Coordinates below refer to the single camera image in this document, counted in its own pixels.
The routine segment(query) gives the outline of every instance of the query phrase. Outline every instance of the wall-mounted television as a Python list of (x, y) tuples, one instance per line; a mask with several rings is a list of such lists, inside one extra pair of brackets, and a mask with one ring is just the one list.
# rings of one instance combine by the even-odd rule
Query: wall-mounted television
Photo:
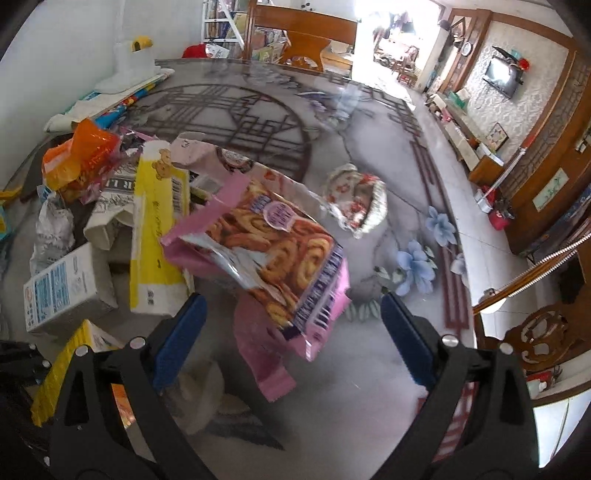
[(523, 71), (508, 60), (493, 57), (482, 79), (507, 98), (512, 98), (517, 86), (523, 84), (522, 75)]

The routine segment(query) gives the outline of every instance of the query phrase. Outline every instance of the pink label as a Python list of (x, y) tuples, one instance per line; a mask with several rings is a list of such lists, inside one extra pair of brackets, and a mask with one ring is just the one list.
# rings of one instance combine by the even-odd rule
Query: pink label
[(297, 218), (292, 208), (283, 202), (271, 202), (263, 210), (265, 221), (276, 230), (289, 232)]

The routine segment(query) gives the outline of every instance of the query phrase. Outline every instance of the pink plastic wrapper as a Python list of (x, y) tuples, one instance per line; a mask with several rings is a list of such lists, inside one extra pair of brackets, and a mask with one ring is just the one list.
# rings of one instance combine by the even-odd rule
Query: pink plastic wrapper
[(191, 169), (201, 162), (197, 173), (207, 171), (223, 186), (161, 238), (164, 254), (197, 277), (229, 275), (243, 288), (235, 315), (238, 348), (263, 394), (274, 401), (295, 386), (282, 366), (285, 352), (312, 361), (348, 305), (346, 259), (342, 247), (299, 208), (316, 201), (306, 198), (303, 185), (262, 166), (274, 176), (270, 182), (290, 184), (288, 193), (297, 192), (289, 199), (275, 195), (243, 173), (255, 165), (246, 157), (218, 168), (232, 154), (212, 145), (203, 149), (205, 155), (187, 162), (173, 145), (172, 160), (191, 163)]

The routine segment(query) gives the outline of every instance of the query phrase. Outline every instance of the picture frame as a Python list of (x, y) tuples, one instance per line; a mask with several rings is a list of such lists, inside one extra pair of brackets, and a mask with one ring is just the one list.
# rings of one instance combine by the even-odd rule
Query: picture frame
[(486, 136), (488, 147), (495, 151), (498, 151), (503, 145), (505, 145), (507, 140), (509, 140), (509, 135), (507, 135), (507, 132), (505, 132), (498, 122), (495, 123), (490, 133)]

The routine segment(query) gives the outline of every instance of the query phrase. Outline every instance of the glass tabletop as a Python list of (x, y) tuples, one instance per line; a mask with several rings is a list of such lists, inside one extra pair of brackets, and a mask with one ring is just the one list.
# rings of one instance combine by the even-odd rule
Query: glass tabletop
[[(209, 59), (160, 65), (175, 73), (132, 106), (123, 125), (168, 141), (182, 132), (200, 132), (205, 141), (242, 152), (318, 194), (328, 175), (347, 163), (380, 177), (387, 185), (386, 221), (361, 239), (338, 228), (330, 231), (345, 249), (353, 304), (360, 310), (379, 298), (376, 268), (402, 275), (410, 278), (397, 284), (404, 284), (400, 293), (409, 310), (442, 335), (454, 334), (473, 346), (469, 292), (451, 271), (462, 261), (459, 236), (449, 221), (452, 211), (424, 134), (403, 100), (331, 73)], [(2, 308), (12, 319), (24, 317), (22, 285), (29, 278), (37, 212), (27, 215), (2, 285)], [(129, 237), (118, 239), (110, 260), (128, 261)], [(148, 335), (158, 319), (129, 312), (127, 274), (114, 275), (113, 282), (120, 308), (97, 324), (122, 341)], [(297, 386), (269, 403), (236, 350), (231, 327), (236, 300), (207, 281), (199, 281), (197, 291), (206, 297), (209, 314), (186, 367), (216, 361), (226, 392), (239, 394), (284, 448), (206, 433), (189, 437), (212, 472), (220, 480), (370, 478), (426, 398), (382, 322), (343, 315), (314, 362), (287, 359)], [(12, 330), (15, 339), (31, 339), (24, 324)], [(34, 340), (49, 359), (59, 351), (55, 343)], [(456, 429), (448, 432), (440, 453), (457, 441), (470, 396), (466, 390)]]

